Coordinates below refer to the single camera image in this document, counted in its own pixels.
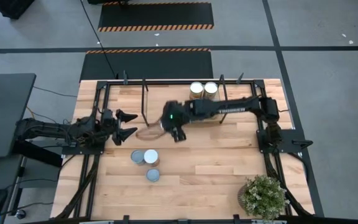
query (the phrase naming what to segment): orange and black striped tape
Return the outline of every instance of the orange and black striped tape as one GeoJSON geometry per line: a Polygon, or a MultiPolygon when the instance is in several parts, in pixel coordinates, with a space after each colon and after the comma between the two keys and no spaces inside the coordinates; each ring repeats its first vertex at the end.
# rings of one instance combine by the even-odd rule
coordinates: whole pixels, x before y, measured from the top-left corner
{"type": "Polygon", "coordinates": [[[99,27],[99,32],[212,29],[212,24],[99,27]]]}
{"type": "MultiPolygon", "coordinates": [[[[105,50],[104,53],[146,53],[146,52],[190,52],[190,51],[210,51],[206,48],[189,48],[189,49],[121,49],[121,50],[105,50]]],[[[89,50],[87,54],[100,54],[102,50],[89,50]]]]}
{"type": "MultiPolygon", "coordinates": [[[[118,2],[107,2],[104,6],[115,5],[118,2]]],[[[140,2],[140,3],[128,3],[128,5],[139,5],[139,4],[211,4],[210,2],[140,2]]]]}

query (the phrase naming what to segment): can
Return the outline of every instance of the can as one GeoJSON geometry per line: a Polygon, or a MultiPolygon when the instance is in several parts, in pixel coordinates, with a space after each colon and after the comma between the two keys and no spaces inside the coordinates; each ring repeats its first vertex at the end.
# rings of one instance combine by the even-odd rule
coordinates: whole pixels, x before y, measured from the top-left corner
{"type": "Polygon", "coordinates": [[[135,150],[131,154],[132,161],[137,165],[143,165],[146,162],[144,161],[144,152],[140,150],[135,150]]]}
{"type": "Polygon", "coordinates": [[[203,96],[203,90],[203,84],[201,84],[200,82],[193,82],[190,85],[190,99],[201,99],[201,97],[203,96]]]}
{"type": "Polygon", "coordinates": [[[154,149],[149,149],[144,153],[144,161],[150,164],[152,167],[156,167],[160,164],[160,159],[158,158],[158,152],[154,149]]]}
{"type": "Polygon", "coordinates": [[[213,99],[215,99],[215,95],[216,95],[217,91],[218,91],[217,84],[214,82],[208,82],[205,84],[205,87],[204,87],[203,98],[213,100],[213,99]]]}
{"type": "Polygon", "coordinates": [[[147,180],[156,182],[160,179],[160,171],[158,169],[149,169],[146,173],[147,180]]]}

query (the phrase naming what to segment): potted plant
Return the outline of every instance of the potted plant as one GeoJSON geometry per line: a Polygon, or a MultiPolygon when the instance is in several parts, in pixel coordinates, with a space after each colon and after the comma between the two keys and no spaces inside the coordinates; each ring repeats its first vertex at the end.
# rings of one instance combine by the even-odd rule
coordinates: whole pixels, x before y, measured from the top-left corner
{"type": "Polygon", "coordinates": [[[280,215],[285,205],[290,203],[285,200],[285,192],[278,180],[266,175],[257,175],[254,180],[247,179],[237,198],[248,215],[273,220],[280,215]]]}

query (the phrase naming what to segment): wooden table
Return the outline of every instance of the wooden table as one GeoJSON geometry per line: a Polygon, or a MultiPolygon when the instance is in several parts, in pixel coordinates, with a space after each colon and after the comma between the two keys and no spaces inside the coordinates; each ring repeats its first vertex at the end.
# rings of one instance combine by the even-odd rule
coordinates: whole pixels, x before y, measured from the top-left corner
{"type": "MultiPolygon", "coordinates": [[[[82,81],[74,118],[91,113],[97,81],[82,81]]],[[[279,79],[266,79],[267,96],[277,100],[279,110],[287,109],[279,79]]],[[[249,85],[226,85],[229,99],[251,96],[249,85]]],[[[152,123],[159,119],[167,100],[185,101],[188,85],[149,85],[145,113],[152,123]]],[[[141,116],[142,86],[113,86],[108,108],[136,113],[138,118],[123,128],[145,127],[141,116]]],[[[280,126],[292,127],[290,114],[280,113],[280,126]]],[[[245,179],[266,174],[255,131],[257,120],[252,113],[228,114],[223,124],[209,120],[185,126],[187,140],[174,143],[166,134],[156,141],[141,141],[135,134],[122,146],[109,140],[100,158],[94,195],[92,220],[161,219],[231,219],[233,214],[251,218],[237,202],[237,192],[245,179]],[[156,149],[160,155],[161,177],[158,182],[145,178],[148,166],[137,166],[130,154],[134,149],[156,149]]],[[[281,154],[288,188],[302,206],[313,213],[313,206],[300,161],[281,154]]],[[[51,217],[59,214],[78,188],[83,156],[76,156],[60,173],[51,217]]],[[[83,197],[81,214],[85,214],[83,197]]]]}

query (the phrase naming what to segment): concrete floor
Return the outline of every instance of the concrete floor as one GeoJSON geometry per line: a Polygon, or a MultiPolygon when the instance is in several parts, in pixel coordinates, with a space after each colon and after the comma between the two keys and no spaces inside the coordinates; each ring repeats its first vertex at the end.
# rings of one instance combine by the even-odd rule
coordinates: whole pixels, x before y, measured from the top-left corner
{"type": "MultiPolygon", "coordinates": [[[[213,30],[99,33],[99,36],[105,47],[273,45],[261,0],[210,2],[216,25],[213,30]]],[[[84,3],[96,25],[101,6],[84,3]]],[[[358,45],[358,1],[269,0],[268,3],[281,46],[358,45]]],[[[60,47],[98,47],[79,0],[36,0],[18,21],[0,15],[0,49],[60,47]]],[[[223,73],[227,78],[237,78],[244,72],[244,78],[281,78],[275,52],[217,50],[211,55],[215,77],[223,73]]],[[[309,151],[324,214],[358,219],[358,51],[283,55],[305,136],[314,141],[309,151]]],[[[0,73],[36,73],[37,87],[75,95],[84,56],[85,53],[0,54],[0,73]]],[[[59,122],[71,119],[74,106],[75,98],[39,90],[33,90],[29,101],[34,112],[59,122]]],[[[54,189],[26,190],[21,205],[51,202],[53,196],[54,189]]],[[[46,220],[50,209],[51,206],[30,207],[26,209],[26,219],[9,217],[6,223],[46,220]]]]}

